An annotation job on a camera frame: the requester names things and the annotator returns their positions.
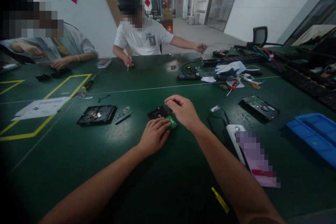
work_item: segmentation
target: white t-shirt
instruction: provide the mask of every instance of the white t-shirt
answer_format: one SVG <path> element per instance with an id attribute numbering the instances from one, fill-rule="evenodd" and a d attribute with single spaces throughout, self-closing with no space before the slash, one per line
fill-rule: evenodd
<path id="1" fill-rule="evenodd" d="M 145 17 L 143 28 L 137 31 L 129 21 L 122 21 L 117 30 L 114 44 L 123 49 L 129 45 L 136 55 L 158 55 L 160 44 L 169 44 L 174 35 L 169 33 L 162 24 Z"/>

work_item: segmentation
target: gray shirt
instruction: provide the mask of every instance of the gray shirt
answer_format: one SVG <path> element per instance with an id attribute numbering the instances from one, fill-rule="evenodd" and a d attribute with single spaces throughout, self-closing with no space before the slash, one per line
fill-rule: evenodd
<path id="1" fill-rule="evenodd" d="M 95 53 L 96 55 L 98 55 L 94 46 L 83 35 L 83 33 L 81 33 L 79 30 L 77 30 L 71 25 L 64 23 L 63 37 L 59 37 L 58 39 L 64 45 L 64 47 L 69 51 L 71 55 L 83 54 L 86 52 Z M 41 58 L 40 56 L 34 56 L 26 52 L 18 53 L 14 51 L 11 47 L 11 43 L 14 41 L 28 43 L 30 45 L 40 48 L 46 54 L 48 59 Z M 8 48 L 10 51 L 16 54 L 20 54 L 20 55 L 24 55 L 24 56 L 28 56 L 32 58 L 35 62 L 40 62 L 40 63 L 46 62 L 46 61 L 52 62 L 58 58 L 62 58 L 57 49 L 56 43 L 54 42 L 53 38 L 50 38 L 50 37 L 17 38 L 17 39 L 0 41 L 0 44 L 2 44 L 6 48 Z"/>

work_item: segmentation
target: red screwdriver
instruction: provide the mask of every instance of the red screwdriver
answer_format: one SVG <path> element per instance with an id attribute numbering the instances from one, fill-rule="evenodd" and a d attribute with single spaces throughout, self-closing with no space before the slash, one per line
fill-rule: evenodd
<path id="1" fill-rule="evenodd" d="M 230 90 L 230 92 L 225 96 L 225 98 L 231 93 L 232 90 L 235 90 L 236 87 L 237 87 L 239 84 L 240 84 L 240 81 L 239 81 L 239 80 L 236 80 L 236 81 L 233 83 L 232 87 L 230 87 L 231 90 Z"/>

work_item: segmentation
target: small screwdriver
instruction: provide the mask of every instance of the small screwdriver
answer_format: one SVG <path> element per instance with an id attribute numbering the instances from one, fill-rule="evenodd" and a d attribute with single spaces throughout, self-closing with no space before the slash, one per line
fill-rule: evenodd
<path id="1" fill-rule="evenodd" d="M 92 85 L 92 83 L 93 83 L 93 80 L 97 77 L 97 75 L 100 73 L 100 71 L 91 79 L 91 80 L 89 80 L 88 82 L 86 82 L 85 84 L 84 84 L 84 86 L 82 86 L 82 89 L 85 89 L 85 90 L 88 90 L 90 87 L 91 87 L 91 85 Z"/>
<path id="2" fill-rule="evenodd" d="M 240 84 L 240 81 L 239 81 L 239 80 L 236 80 L 236 81 L 233 83 L 232 87 L 230 87 L 230 92 L 225 96 L 225 98 L 231 93 L 232 90 L 235 90 L 236 87 L 237 87 L 239 84 Z"/>

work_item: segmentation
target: white device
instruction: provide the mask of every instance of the white device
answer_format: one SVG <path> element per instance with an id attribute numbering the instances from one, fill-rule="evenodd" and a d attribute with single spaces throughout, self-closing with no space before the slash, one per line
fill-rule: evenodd
<path id="1" fill-rule="evenodd" d="M 238 155 L 238 158 L 239 158 L 240 162 L 244 166 L 246 166 L 243 153 L 241 152 L 241 150 L 239 148 L 239 145 L 236 142 L 236 132 L 237 131 L 246 131 L 246 130 L 244 129 L 243 125 L 240 125 L 240 124 L 229 124 L 229 125 L 226 126 L 226 129 L 229 133 L 229 136 L 230 136 L 231 141 L 233 143 L 233 146 L 234 146 L 234 148 L 237 152 L 237 155 Z"/>

